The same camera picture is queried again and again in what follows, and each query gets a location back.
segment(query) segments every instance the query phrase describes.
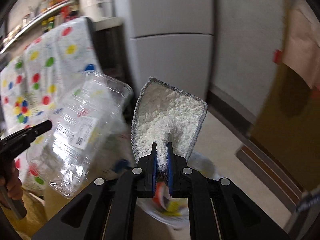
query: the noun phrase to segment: metal screw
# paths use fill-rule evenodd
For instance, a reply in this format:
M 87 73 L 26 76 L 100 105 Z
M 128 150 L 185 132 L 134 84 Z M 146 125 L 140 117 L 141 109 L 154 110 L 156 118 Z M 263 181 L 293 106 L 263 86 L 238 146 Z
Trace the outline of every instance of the metal screw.
M 223 178 L 220 180 L 220 183 L 224 186 L 228 186 L 230 184 L 230 180 L 227 178 Z
M 184 174 L 191 174 L 191 173 L 192 173 L 192 169 L 190 169 L 190 168 L 184 168 L 184 169 L 182 170 L 182 172 L 183 172 Z
M 132 172 L 133 172 L 134 174 L 140 174 L 140 173 L 142 172 L 142 169 L 141 169 L 141 168 L 134 168 L 134 169 L 132 170 Z
M 97 185 L 97 186 L 100 186 L 104 183 L 104 179 L 103 178 L 97 178 L 94 180 L 94 183 Z

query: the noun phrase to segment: green dot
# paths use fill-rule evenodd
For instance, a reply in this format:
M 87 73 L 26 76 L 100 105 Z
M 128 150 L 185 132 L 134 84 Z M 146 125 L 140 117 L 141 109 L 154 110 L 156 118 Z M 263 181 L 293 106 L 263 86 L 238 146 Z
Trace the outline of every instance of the green dot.
M 39 177 L 35 177 L 35 181 L 38 182 L 39 184 L 43 185 L 44 184 L 44 181 L 39 178 Z
M 19 68 L 22 68 L 22 61 L 19 61 L 19 62 L 16 64 L 16 69 L 19 69 Z
M 39 83 L 34 83 L 33 84 L 33 89 L 38 90 L 39 89 Z
M 74 96 L 77 96 L 77 95 L 80 94 L 80 92 L 81 92 L 81 89 L 77 89 L 77 90 L 73 93 L 73 95 L 74 95 Z
M 18 120 L 19 120 L 20 123 L 22 123 L 23 120 L 24 120 L 24 116 L 23 115 L 19 115 Z
M 54 58 L 53 57 L 49 57 L 47 62 L 45 63 L 46 67 L 51 67 L 54 63 Z

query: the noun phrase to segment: white wall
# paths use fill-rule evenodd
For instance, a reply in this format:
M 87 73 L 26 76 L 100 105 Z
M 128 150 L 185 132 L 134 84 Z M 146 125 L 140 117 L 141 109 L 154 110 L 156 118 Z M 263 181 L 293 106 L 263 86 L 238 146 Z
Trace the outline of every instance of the white wall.
M 282 44 L 282 0 L 218 0 L 217 61 L 210 90 L 254 122 Z

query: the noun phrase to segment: clear plastic container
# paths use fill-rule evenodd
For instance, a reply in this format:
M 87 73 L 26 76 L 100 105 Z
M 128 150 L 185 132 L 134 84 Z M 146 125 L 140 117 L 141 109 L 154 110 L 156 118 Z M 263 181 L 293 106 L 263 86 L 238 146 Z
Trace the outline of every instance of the clear plastic container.
M 72 197 L 130 95 L 130 86 L 109 76 L 81 75 L 47 116 L 53 127 L 29 148 L 29 165 L 52 188 Z

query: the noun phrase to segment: white towel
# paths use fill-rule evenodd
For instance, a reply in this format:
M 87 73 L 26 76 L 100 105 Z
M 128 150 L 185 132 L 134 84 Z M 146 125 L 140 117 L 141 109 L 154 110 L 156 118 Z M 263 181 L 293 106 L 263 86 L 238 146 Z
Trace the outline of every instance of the white towel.
M 142 88 L 132 121 L 132 150 L 139 158 L 157 143 L 157 167 L 167 173 L 167 144 L 188 161 L 207 113 L 207 104 L 154 77 Z

